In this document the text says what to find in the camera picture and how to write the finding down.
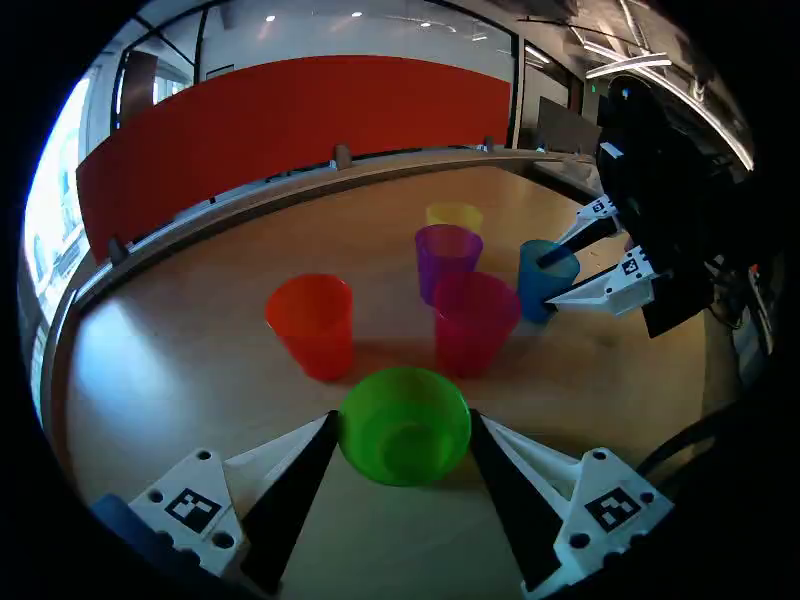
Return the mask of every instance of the blue plastic cup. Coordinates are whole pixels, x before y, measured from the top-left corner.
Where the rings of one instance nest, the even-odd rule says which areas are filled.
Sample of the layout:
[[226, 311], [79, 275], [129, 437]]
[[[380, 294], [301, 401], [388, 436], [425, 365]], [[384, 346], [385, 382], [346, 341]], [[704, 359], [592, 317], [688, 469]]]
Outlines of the blue plastic cup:
[[530, 240], [519, 248], [519, 276], [517, 296], [522, 304], [522, 315], [534, 323], [545, 323], [553, 314], [542, 300], [563, 292], [581, 271], [575, 255], [563, 248], [563, 253], [553, 264], [542, 268], [539, 258], [559, 248], [559, 244], [546, 240]]

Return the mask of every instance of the red wall panel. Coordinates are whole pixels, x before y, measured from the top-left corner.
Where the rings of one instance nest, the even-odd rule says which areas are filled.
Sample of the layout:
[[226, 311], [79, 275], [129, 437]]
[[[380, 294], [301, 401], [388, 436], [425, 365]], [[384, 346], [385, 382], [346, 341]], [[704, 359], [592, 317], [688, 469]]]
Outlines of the red wall panel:
[[234, 71], [134, 117], [77, 171], [92, 253], [233, 187], [354, 155], [503, 141], [511, 86], [457, 67], [320, 56]]

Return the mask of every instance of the window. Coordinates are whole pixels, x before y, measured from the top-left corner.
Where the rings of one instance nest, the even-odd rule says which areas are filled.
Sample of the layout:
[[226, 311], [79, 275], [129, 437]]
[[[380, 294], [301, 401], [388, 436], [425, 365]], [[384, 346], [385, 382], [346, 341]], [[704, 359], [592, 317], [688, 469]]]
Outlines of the window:
[[48, 324], [81, 259], [89, 250], [75, 169], [88, 77], [72, 90], [50, 132], [25, 207], [25, 257]]

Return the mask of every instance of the ceiling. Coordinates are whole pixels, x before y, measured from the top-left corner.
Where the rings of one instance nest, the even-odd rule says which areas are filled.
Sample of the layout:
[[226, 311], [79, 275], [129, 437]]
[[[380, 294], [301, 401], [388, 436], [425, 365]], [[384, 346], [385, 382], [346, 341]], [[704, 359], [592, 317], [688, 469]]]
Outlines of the ceiling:
[[[687, 35], [666, 19], [653, 0], [488, 0], [508, 18], [526, 40], [538, 45], [573, 73], [582, 76], [588, 69], [609, 62], [588, 52], [581, 40], [591, 41], [619, 55], [637, 56], [646, 52], [666, 52], [672, 66], [658, 73], [688, 93], [693, 81], [703, 84], [703, 103], [730, 131], [749, 144], [746, 121], [732, 94], [713, 65], [692, 44]], [[139, 11], [139, 16], [159, 25], [204, 0], [153, 0]], [[425, 0], [232, 0], [214, 7], [208, 16], [206, 37], [220, 29], [228, 30], [258, 16], [339, 16], [354, 11], [367, 18], [428, 21], [432, 27], [449, 28], [457, 35], [485, 34], [507, 39], [507, 34], [469, 15]], [[164, 31], [167, 38], [187, 56], [193, 56], [199, 14], [181, 20]], [[539, 21], [525, 22], [526, 19]], [[118, 52], [146, 32], [145, 27], [130, 22], [117, 34], [107, 50]], [[141, 47], [167, 57], [172, 52], [158, 38], [148, 39]]]
[[608, 62], [586, 52], [577, 36], [563, 24], [576, 26], [586, 40], [610, 48], [618, 54], [636, 56], [643, 52], [666, 52], [673, 66], [668, 78], [688, 87], [693, 79], [706, 84], [718, 102], [726, 121], [737, 130], [745, 120], [733, 95], [714, 66], [679, 27], [658, 10], [652, 0], [489, 0], [519, 19], [548, 20], [558, 23], [561, 42], [570, 57], [584, 68]]

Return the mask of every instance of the yellow plastic cup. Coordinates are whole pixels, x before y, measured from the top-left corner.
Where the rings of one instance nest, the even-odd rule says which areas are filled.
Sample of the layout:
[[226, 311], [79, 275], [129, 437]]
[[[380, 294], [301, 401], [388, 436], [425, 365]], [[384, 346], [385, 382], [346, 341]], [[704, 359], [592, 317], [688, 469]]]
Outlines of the yellow plastic cup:
[[464, 202], [437, 202], [427, 211], [428, 225], [458, 225], [480, 235], [483, 215], [481, 211]]

